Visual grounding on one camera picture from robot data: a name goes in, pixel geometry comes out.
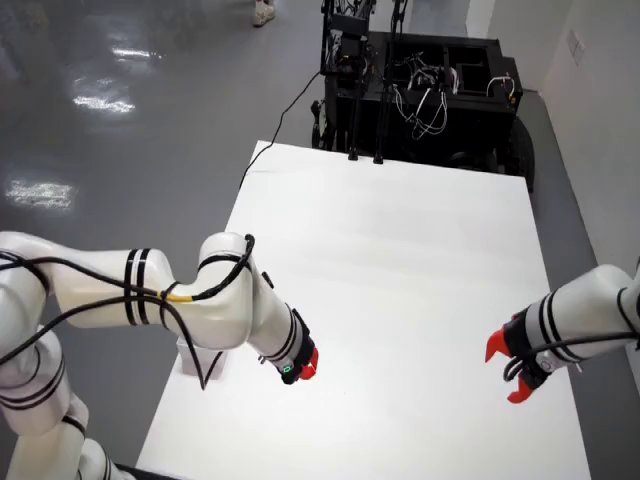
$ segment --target shiny floor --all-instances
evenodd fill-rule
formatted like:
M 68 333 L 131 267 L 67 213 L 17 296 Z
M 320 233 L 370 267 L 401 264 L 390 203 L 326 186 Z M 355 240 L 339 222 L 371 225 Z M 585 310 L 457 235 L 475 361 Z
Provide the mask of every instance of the shiny floor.
M 192 278 L 200 243 L 225 228 L 256 140 L 272 136 L 319 66 L 319 0 L 279 0 L 262 29 L 250 26 L 252 5 L 0 0 L 0 228 L 76 248 L 157 247 L 177 278 Z M 416 0 L 411 30 L 463 34 L 466 12 L 449 8 Z M 279 141 L 309 145 L 309 105 L 321 95 L 317 80 Z M 537 151 L 532 201 L 555 288 L 595 259 L 543 101 L 527 94 L 520 115 Z M 569 257 L 558 243 L 572 245 Z M 50 305 L 46 317 L 55 313 Z M 154 327 L 65 325 L 58 335 L 91 411 L 89 435 L 135 464 L 175 338 Z M 640 400 L 624 354 L 584 370 L 572 383 L 592 476 L 636 478 Z M 13 438 L 2 425 L 0 472 Z

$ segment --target white tabletop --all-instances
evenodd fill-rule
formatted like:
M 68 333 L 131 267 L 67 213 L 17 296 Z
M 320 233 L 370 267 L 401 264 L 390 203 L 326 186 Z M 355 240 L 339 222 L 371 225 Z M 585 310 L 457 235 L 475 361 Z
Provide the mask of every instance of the white tabletop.
M 265 144 L 260 142 L 256 151 Z M 228 230 L 320 352 L 283 385 L 249 347 L 174 365 L 137 467 L 208 479 L 587 479 L 566 370 L 521 405 L 486 341 L 548 291 L 524 180 L 275 145 Z

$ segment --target robotic arm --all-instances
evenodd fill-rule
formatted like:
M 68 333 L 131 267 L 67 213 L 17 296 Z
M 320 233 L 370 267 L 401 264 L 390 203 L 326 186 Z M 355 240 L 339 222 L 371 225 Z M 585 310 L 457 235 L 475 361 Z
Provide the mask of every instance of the robotic arm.
M 0 407 L 19 435 L 41 435 L 72 400 L 55 335 L 38 330 L 49 293 L 59 319 L 82 328 L 162 324 L 190 345 L 228 350 L 248 342 L 292 384 L 315 374 L 318 352 L 295 309 L 253 259 L 253 237 L 219 233 L 200 249 L 198 275 L 175 282 L 155 249 L 84 252 L 26 234 L 0 233 Z
M 518 377 L 508 399 L 521 403 L 555 370 L 638 341 L 639 331 L 640 268 L 632 280 L 603 265 L 513 315 L 489 338 L 485 360 L 512 357 L 504 379 Z

